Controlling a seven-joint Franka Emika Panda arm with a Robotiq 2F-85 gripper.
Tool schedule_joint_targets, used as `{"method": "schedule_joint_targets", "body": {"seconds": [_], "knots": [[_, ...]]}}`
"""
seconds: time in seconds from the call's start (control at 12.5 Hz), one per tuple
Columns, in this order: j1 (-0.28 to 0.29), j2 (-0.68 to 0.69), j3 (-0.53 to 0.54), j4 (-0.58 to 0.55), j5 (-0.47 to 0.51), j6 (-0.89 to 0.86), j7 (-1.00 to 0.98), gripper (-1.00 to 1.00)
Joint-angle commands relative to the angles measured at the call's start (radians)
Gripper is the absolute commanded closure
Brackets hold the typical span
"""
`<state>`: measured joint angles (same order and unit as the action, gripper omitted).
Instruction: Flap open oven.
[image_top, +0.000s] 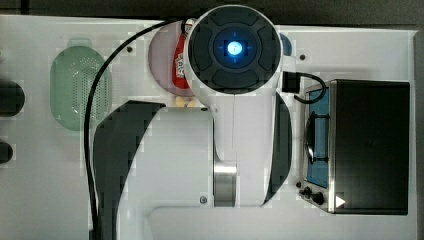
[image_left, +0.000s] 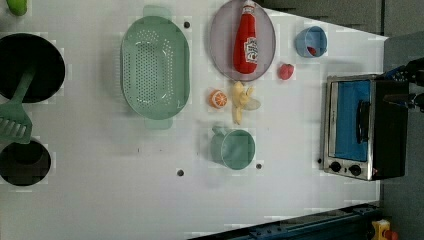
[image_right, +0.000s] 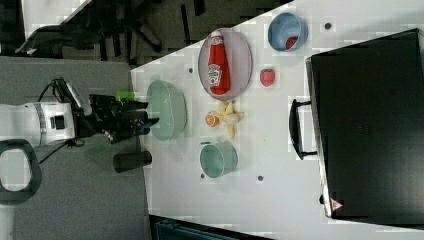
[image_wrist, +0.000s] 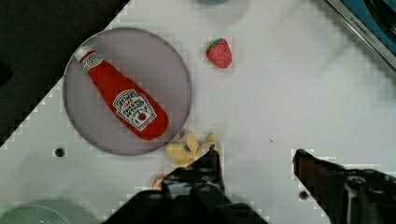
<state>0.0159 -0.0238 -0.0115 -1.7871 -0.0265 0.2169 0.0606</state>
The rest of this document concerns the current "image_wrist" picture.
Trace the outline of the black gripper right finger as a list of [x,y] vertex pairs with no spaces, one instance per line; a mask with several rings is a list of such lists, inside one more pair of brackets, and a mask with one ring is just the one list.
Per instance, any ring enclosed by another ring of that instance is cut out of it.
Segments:
[[304,185],[331,224],[360,224],[359,190],[367,184],[357,170],[318,159],[298,149],[292,160],[295,176]]

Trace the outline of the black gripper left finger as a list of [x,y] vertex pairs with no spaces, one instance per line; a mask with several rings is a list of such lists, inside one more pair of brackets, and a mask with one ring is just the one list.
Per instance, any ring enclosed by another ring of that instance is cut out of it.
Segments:
[[187,167],[176,168],[167,175],[162,183],[162,190],[174,199],[177,196],[190,195],[194,187],[208,185],[224,191],[222,168],[216,145],[210,144],[208,151],[197,161]]

